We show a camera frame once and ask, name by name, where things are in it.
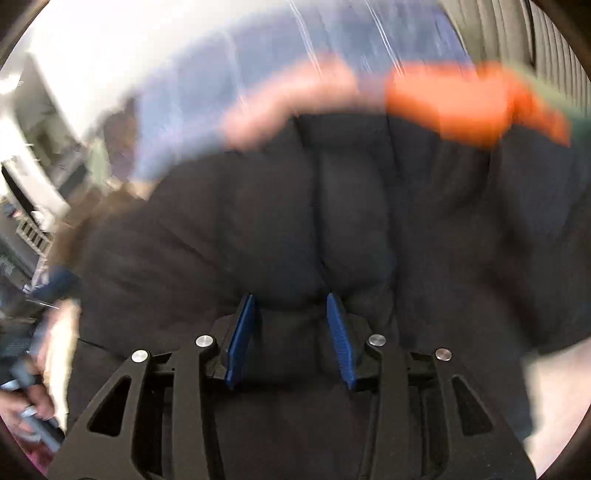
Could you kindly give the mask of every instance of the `metal screw head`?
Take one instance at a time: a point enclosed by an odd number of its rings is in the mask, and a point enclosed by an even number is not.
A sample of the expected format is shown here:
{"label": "metal screw head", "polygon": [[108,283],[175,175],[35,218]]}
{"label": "metal screw head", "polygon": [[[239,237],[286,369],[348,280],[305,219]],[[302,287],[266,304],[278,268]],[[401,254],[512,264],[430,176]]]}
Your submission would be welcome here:
{"label": "metal screw head", "polygon": [[146,350],[136,350],[131,356],[131,359],[137,364],[144,362],[147,358],[148,352]]}
{"label": "metal screw head", "polygon": [[200,346],[201,348],[205,348],[210,346],[213,343],[213,337],[209,335],[201,335],[197,340],[195,340],[195,345]]}
{"label": "metal screw head", "polygon": [[438,348],[435,351],[435,356],[442,362],[449,362],[452,359],[452,353],[447,348]]}
{"label": "metal screw head", "polygon": [[386,337],[384,335],[380,335],[379,333],[374,333],[369,337],[368,342],[373,346],[384,346],[386,345]]}

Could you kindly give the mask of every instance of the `black jacket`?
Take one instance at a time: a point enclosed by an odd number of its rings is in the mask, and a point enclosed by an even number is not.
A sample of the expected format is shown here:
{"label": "black jacket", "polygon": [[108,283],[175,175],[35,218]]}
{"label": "black jacket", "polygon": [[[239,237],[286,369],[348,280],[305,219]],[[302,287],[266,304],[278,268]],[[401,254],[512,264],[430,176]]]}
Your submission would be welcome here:
{"label": "black jacket", "polygon": [[485,151],[364,115],[186,162],[92,241],[70,421],[134,350],[177,349],[250,292],[261,337],[216,398],[227,478],[354,478],[368,397],[339,379],[335,291],[403,347],[451,349],[523,439],[523,356],[591,333],[590,166],[524,127]]}

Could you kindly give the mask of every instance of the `blurry hand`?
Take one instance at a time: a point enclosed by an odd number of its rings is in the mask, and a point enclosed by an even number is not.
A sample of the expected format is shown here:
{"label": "blurry hand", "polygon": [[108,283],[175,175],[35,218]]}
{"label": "blurry hand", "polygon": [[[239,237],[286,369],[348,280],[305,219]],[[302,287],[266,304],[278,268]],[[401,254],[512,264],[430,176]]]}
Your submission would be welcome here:
{"label": "blurry hand", "polygon": [[20,417],[29,405],[37,409],[37,417],[49,420],[54,416],[53,402],[44,385],[33,385],[27,389],[28,398],[18,392],[0,390],[0,417],[14,433],[18,431],[32,433],[28,423]]}

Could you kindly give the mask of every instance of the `light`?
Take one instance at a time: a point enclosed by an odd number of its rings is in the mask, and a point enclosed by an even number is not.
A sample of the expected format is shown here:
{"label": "light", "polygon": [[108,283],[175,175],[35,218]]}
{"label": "light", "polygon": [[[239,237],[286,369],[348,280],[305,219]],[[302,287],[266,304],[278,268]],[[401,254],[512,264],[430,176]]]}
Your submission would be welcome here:
{"label": "light", "polygon": [[0,95],[6,95],[16,90],[19,85],[22,85],[20,80],[21,76],[18,73],[13,73],[0,80]]}

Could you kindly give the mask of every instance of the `wall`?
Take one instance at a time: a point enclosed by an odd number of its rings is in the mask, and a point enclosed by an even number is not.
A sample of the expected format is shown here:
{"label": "wall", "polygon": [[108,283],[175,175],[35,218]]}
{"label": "wall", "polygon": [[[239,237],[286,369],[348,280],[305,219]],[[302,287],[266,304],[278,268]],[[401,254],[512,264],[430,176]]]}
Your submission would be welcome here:
{"label": "wall", "polygon": [[277,7],[288,7],[287,0],[51,0],[33,23],[31,52],[56,107],[82,138],[167,59]]}

